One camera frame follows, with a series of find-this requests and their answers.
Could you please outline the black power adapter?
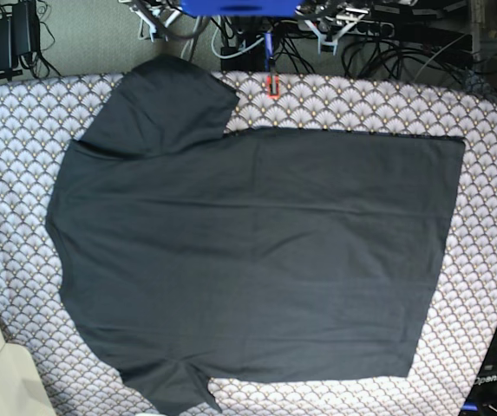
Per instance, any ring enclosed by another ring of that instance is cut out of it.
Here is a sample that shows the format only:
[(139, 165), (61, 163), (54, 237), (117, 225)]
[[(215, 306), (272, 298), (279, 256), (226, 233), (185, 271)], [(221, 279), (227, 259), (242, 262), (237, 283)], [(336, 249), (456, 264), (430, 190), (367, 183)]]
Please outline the black power adapter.
[(40, 50), (40, 22), (36, 1), (18, 1), (0, 18), (0, 71), (15, 69), (20, 62), (33, 63)]

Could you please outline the fan-patterned table cloth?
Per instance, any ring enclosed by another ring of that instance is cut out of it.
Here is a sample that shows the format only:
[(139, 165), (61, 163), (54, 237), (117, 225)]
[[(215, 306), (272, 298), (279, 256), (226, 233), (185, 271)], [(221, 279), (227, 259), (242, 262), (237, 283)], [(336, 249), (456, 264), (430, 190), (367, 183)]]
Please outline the fan-patterned table cloth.
[[(404, 379), (258, 384), (213, 380), (224, 415), (455, 415), (497, 328), (497, 99), (399, 81), (222, 73), (239, 104), (228, 129), (302, 127), (443, 134), (466, 141), (439, 282)], [(61, 264), (44, 227), (70, 140), (118, 83), (83, 75), (0, 86), (0, 326), (26, 348), (59, 415), (134, 415), (151, 405), (78, 335), (58, 295)]]

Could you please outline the blue box at top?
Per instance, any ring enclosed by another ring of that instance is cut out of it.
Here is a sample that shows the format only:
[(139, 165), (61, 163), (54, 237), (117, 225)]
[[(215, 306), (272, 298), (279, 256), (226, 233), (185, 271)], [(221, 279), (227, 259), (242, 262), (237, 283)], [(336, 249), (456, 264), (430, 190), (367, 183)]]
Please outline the blue box at top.
[(300, 0), (183, 0), (192, 16), (293, 16)]

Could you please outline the black power strip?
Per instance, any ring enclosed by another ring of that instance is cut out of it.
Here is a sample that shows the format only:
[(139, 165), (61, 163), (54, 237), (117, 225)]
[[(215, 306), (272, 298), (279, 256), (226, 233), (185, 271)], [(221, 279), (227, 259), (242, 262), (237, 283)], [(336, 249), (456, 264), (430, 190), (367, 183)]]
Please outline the black power strip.
[(346, 19), (321, 19), (317, 22), (300, 21), (298, 28), (314, 35), (320, 34), (326, 39), (332, 39), (339, 34), (364, 37), (393, 38), (396, 34), (393, 23), (377, 22), (368, 19), (357, 21), (355, 18)]

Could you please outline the dark grey T-shirt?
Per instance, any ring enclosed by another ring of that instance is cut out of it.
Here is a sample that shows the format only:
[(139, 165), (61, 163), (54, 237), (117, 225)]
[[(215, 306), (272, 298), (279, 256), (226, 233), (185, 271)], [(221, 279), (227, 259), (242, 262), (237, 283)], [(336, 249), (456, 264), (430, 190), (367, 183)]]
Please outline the dark grey T-shirt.
[(255, 128), (171, 56), (69, 144), (46, 228), (82, 339), (160, 412), (212, 378), (409, 373), (441, 271), (460, 138)]

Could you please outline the red clamp on table edge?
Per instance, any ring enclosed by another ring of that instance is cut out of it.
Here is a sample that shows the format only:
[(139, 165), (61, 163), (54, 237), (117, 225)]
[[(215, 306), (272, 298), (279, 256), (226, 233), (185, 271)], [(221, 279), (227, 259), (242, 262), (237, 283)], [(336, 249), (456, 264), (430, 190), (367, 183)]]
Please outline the red clamp on table edge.
[(278, 75), (269, 74), (267, 76), (266, 93), (273, 100), (277, 100), (280, 97), (280, 81)]

